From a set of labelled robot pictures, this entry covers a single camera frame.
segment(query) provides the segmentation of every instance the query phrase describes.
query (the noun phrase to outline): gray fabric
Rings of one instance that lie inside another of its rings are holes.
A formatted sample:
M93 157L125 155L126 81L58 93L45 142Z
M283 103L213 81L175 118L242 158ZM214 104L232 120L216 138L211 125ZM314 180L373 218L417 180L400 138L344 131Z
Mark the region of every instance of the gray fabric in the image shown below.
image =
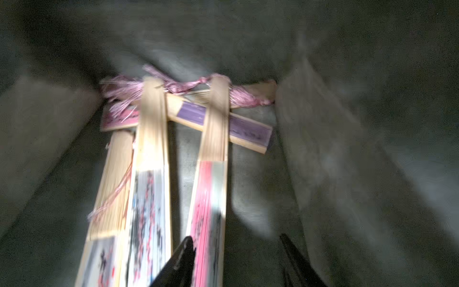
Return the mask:
M308 255L329 286L456 285L457 169L440 175L422 153L376 141L307 61L276 110Z
M29 40L15 1L0 6L1 237L101 99L77 65Z
M288 71L297 8L295 2L143 0L50 7L91 75L141 77L141 66L152 63L179 81L221 73L236 84L277 79Z

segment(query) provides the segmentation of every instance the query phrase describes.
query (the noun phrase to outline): pink silk thread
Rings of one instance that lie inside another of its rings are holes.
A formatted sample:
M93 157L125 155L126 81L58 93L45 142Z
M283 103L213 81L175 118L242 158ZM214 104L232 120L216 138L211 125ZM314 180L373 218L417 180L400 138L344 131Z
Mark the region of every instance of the pink silk thread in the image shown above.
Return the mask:
M176 95L182 95L191 89L195 88L199 84L207 84L212 77L226 77L220 74L212 74L209 77L200 77L197 81L192 82L177 82L169 76L163 74L154 66L144 65L143 69L150 73L152 76L160 78L164 81L164 88ZM143 82L137 81L132 78L128 78L123 75L116 76L112 79L102 80L101 89L104 98L109 101L115 99L124 99L115 103L111 108L110 112L113 113L114 117L118 117L133 101L138 101L142 97ZM239 107L256 107L256 106L267 106L272 104L272 101L265 99L258 99L254 97L242 86L231 86L229 91L229 100L231 105Z

